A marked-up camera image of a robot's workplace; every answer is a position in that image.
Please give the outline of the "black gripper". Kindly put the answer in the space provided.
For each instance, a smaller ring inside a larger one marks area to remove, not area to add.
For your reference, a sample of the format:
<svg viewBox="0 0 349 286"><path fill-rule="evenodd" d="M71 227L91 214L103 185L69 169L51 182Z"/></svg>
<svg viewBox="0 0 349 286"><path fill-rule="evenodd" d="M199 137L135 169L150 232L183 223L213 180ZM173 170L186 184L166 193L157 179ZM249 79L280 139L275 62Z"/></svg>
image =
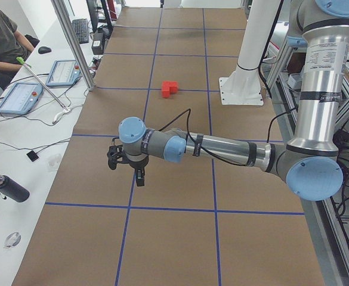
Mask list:
<svg viewBox="0 0 349 286"><path fill-rule="evenodd" d="M129 158L123 150L123 145L115 143L116 138L112 139L112 143L107 152L108 166L111 170L115 170L118 164L128 164L135 169L135 182L137 186L145 185L145 167L149 162L148 155L135 156Z"/></svg>

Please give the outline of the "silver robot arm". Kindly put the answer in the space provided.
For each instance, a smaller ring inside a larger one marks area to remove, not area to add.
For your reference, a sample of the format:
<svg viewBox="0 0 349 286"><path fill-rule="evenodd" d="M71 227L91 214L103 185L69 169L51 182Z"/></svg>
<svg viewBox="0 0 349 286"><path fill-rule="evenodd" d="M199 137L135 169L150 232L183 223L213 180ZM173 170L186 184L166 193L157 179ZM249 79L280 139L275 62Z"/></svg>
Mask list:
<svg viewBox="0 0 349 286"><path fill-rule="evenodd" d="M241 8L124 8L106 57L123 64L107 77L110 89L106 131L143 117L152 128L169 124L193 132L262 143L282 139L272 123L278 103L223 105L218 79L232 72L246 28ZM107 165L101 147L99 167L111 204L168 209L252 209L300 211L299 200L274 175L206 157L180 163L151 157L144 186L132 180L126 164Z"/></svg>

